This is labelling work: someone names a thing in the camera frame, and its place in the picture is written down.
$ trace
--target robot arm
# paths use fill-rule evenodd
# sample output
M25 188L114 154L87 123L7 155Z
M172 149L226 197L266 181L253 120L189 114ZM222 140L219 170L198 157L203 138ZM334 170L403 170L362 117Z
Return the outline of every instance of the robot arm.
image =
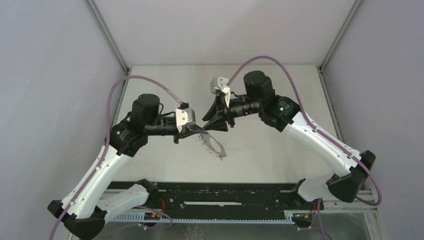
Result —
M117 215L146 202L157 201L155 192L158 188L146 179L135 182L129 189L112 197L100 198L118 171L147 144L148 136L174 136L174 142L178 143L179 139L191 133L195 113L187 103L175 109L174 116L169 116L171 113L160 114L159 106L160 100L156 95L140 95L126 118L111 128L110 144L101 165L97 163L105 145L78 185L62 200L49 204L47 209L56 218L70 204L61 221L75 236L83 240L93 239Z
M215 102L203 121L208 121L205 130L228 131L228 125L234 127L235 118L258 114L268 126L276 128L297 139L331 167L334 174L314 179L302 179L297 192L306 201L333 195L341 201L351 203L361 189L367 174L352 158L359 159L371 170L376 156L370 152L359 152L333 137L317 125L307 113L305 115L314 124L312 128L301 112L300 106L286 96L275 94L271 79L262 71L252 71L244 76L246 94L230 98L228 79L214 78L210 84L215 94ZM344 146L347 151L336 145Z

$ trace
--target white backdrop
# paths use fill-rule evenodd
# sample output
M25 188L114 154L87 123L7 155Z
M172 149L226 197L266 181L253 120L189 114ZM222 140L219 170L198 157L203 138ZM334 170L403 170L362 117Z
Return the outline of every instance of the white backdrop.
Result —
M214 101L209 83L213 77L230 78L238 65L135 66L132 75L142 75L167 86L196 112L197 123ZM314 65L289 65L288 71L298 88L310 116L331 134L333 123ZM277 65L249 65L231 85L238 94L245 93L243 76L261 70L272 79L277 94L295 99L284 72ZM132 103L143 93L153 93L164 104L164 113L179 105L161 88L144 80L130 80L126 88L118 120L131 111ZM297 182L299 179L329 173L330 168L313 152L276 129L266 126L257 115L235 119L229 132L211 131L226 150L220 161L206 151L197 135L173 143L172 136L150 136L132 162L119 172L115 180L170 182Z
M355 0L96 0L129 66L320 65Z

